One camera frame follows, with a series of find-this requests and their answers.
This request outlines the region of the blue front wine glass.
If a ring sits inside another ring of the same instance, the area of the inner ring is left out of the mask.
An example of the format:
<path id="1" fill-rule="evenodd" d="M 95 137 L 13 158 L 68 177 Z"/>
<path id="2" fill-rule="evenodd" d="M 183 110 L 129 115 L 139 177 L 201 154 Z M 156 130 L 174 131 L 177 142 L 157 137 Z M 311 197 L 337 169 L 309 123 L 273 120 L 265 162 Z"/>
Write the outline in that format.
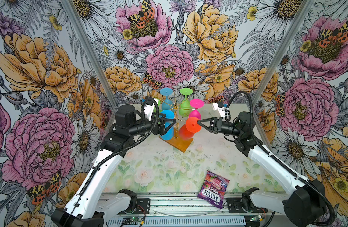
<path id="1" fill-rule="evenodd" d="M 167 119 L 172 119 L 173 120 L 174 117 L 175 117 L 175 114 L 172 111 L 170 111 L 170 110 L 163 110 L 161 113 L 165 114 L 165 117 Z M 168 132 L 166 134 L 164 134 L 163 136 L 160 137 L 164 141 L 169 141 L 174 136 L 174 129 L 173 129 L 172 126 L 170 126 L 171 123 L 172 122 L 166 122 L 165 123 L 165 129 L 168 128 L 169 130 L 168 130 Z"/>

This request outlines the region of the red wine glass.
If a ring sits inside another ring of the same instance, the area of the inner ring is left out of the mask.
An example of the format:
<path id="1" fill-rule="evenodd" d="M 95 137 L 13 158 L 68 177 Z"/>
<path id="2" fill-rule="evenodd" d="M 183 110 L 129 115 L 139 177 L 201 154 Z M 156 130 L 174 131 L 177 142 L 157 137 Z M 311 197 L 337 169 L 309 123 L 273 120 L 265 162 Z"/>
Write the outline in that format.
<path id="1" fill-rule="evenodd" d="M 198 124 L 198 121 L 199 118 L 190 117 L 180 128 L 179 135 L 183 140 L 191 139 L 196 133 L 201 130 L 201 126 Z"/>

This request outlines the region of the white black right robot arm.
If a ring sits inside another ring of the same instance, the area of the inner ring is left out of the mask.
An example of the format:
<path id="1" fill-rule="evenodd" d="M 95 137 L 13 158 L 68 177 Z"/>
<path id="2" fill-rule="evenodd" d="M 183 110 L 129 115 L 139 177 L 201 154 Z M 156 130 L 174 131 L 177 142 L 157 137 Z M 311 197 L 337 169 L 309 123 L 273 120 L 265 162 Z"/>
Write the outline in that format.
<path id="1" fill-rule="evenodd" d="M 287 194 L 281 197 L 252 189 L 248 201 L 253 206 L 284 214 L 297 227 L 333 224 L 336 213 L 325 196 L 324 186 L 317 179 L 311 181 L 293 170 L 263 145 L 254 135 L 253 120 L 252 112 L 241 112 L 233 122 L 214 117 L 194 119 L 188 126 L 233 136 L 237 150 L 269 173 Z"/>

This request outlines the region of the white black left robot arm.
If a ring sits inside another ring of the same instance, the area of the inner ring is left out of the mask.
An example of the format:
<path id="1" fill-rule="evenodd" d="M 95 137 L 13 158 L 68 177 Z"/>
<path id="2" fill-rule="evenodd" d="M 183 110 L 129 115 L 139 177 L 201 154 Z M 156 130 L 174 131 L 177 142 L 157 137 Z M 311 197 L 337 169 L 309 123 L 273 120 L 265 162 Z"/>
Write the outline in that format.
<path id="1" fill-rule="evenodd" d="M 128 150 L 150 134 L 165 135 L 175 123 L 175 114 L 160 112 L 156 101 L 145 101 L 140 110 L 133 105 L 118 107 L 92 168 L 65 207 L 53 212 L 52 222 L 58 227 L 103 227 L 113 216 L 135 211 L 137 195 L 130 190 L 122 189 L 104 203 L 99 203 L 100 196 Z"/>

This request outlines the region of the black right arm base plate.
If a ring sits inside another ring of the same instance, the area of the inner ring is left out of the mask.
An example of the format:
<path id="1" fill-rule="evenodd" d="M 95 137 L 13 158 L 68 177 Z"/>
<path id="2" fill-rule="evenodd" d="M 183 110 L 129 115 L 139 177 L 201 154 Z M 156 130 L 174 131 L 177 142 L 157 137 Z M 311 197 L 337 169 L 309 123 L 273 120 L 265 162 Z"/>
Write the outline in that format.
<path id="1" fill-rule="evenodd" d="M 258 208 L 258 207 L 249 207 L 245 208 L 245 205 L 242 202 L 242 199 L 239 197 L 230 197 L 227 198 L 224 203 L 224 208 L 227 208 L 229 213 L 267 213 L 268 210 L 266 208 Z"/>

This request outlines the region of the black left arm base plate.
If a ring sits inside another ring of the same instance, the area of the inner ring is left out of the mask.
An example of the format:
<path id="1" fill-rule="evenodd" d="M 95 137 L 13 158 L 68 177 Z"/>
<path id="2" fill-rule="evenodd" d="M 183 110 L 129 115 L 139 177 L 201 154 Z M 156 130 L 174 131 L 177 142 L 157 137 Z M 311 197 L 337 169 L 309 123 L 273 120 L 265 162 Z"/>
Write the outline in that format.
<path id="1" fill-rule="evenodd" d="M 151 199 L 139 198 L 136 200 L 135 205 L 131 203 L 128 209 L 121 211 L 119 215 L 143 215 L 149 214 Z"/>

